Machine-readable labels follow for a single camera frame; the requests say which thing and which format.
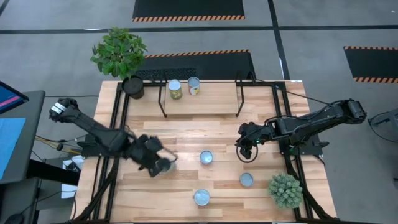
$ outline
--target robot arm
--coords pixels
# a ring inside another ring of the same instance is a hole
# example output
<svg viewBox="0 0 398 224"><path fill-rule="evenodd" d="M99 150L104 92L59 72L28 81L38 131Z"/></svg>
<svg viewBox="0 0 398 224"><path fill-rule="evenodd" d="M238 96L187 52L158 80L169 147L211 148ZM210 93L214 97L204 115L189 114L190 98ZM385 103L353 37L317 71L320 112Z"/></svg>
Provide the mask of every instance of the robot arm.
<svg viewBox="0 0 398 224"><path fill-rule="evenodd" d="M267 141L288 140L293 147L305 144L308 139L339 124L360 124L366 119L361 104L354 100L331 103L319 111L301 117L281 116L268 119L263 126L253 122L243 123L236 140L240 153L246 159L251 157L251 148Z"/></svg>
<svg viewBox="0 0 398 224"><path fill-rule="evenodd" d="M164 147L157 137L142 135L139 138L133 133L122 129L109 129L99 124L92 118L82 113L76 100L71 98L60 98L51 107L50 119L61 123L74 123L81 129L87 131L95 139L94 147L90 151L83 147L82 156L111 156L131 158L140 166L139 170L148 169L151 177L155 177L162 171L167 171L172 162L161 158L157 152Z"/></svg>

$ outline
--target black pot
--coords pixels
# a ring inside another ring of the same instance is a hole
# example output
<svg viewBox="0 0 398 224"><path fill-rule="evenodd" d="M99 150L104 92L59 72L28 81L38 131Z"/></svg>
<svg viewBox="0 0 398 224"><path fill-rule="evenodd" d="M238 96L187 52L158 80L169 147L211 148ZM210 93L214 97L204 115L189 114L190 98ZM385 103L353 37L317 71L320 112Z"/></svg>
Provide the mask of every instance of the black pot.
<svg viewBox="0 0 398 224"><path fill-rule="evenodd" d="M144 96L144 82L141 77L133 75L130 79L126 78L122 82L122 89L131 98L138 100Z"/></svg>

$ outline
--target concrete floor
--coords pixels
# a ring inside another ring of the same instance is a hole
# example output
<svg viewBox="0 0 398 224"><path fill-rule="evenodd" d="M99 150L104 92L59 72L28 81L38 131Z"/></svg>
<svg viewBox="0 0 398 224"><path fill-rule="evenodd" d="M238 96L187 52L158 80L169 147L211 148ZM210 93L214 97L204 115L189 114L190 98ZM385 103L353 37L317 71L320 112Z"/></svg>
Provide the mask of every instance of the concrete floor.
<svg viewBox="0 0 398 224"><path fill-rule="evenodd" d="M398 24L398 2L395 0L274 2L280 26ZM135 24L131 22L134 7L131 0L10 0L0 16L0 30L272 24L266 0L243 0L243 3L246 21ZM150 54L249 49L257 77L282 79L273 31L152 32L139 35ZM91 46L101 36L0 35L0 79L19 91L97 95L101 82L112 79L100 74L89 61ZM303 80L308 96L323 101L354 98L363 104L369 117L398 107L398 85L354 82L343 52L345 45L397 47L398 30L301 30L282 31L281 36L290 77ZM72 124L55 124L47 119L48 109L56 100L46 98L37 134L51 139L68 139L83 134ZM94 114L96 100L79 98L78 102L82 111L90 116ZM321 107L318 103L309 103L312 110ZM386 133L388 126L381 126L378 131ZM392 178L398 177L397 145L379 139L366 123L341 125L321 133L320 137L331 143L324 149L324 155L338 216L342 220L396 223L398 190ZM57 151L41 143L35 144L34 151L42 158L59 156ZM68 219L71 207L41 211L39 223L63 222Z"/></svg>

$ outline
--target monitor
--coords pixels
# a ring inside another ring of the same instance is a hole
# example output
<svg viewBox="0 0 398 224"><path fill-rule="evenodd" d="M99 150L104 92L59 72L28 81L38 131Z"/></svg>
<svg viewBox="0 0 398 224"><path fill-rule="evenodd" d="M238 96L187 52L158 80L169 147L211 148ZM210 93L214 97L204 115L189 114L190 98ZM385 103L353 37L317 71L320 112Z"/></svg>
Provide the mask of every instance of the monitor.
<svg viewBox="0 0 398 224"><path fill-rule="evenodd" d="M28 101L27 96L0 81L0 114Z"/></svg>

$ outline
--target orange striped border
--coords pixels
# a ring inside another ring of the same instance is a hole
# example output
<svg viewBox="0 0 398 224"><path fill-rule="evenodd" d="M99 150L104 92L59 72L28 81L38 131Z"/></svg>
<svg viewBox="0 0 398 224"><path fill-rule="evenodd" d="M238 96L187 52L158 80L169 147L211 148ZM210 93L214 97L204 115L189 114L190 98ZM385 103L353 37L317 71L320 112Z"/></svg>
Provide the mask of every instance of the orange striped border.
<svg viewBox="0 0 398 224"><path fill-rule="evenodd" d="M244 20L245 16L150 16L135 17L133 22L169 22L169 21L212 21L212 20Z"/></svg>
<svg viewBox="0 0 398 224"><path fill-rule="evenodd" d="M354 81L371 83L398 83L398 78L354 77Z"/></svg>
<svg viewBox="0 0 398 224"><path fill-rule="evenodd" d="M160 55L145 55L145 58L208 55L208 54L230 54L230 53L243 53L243 52L249 52L249 50L214 50L209 52L186 52L186 53L172 53L172 54L160 54Z"/></svg>
<svg viewBox="0 0 398 224"><path fill-rule="evenodd" d="M398 47L360 47L360 46L344 46L344 49L362 49L362 50L398 50Z"/></svg>

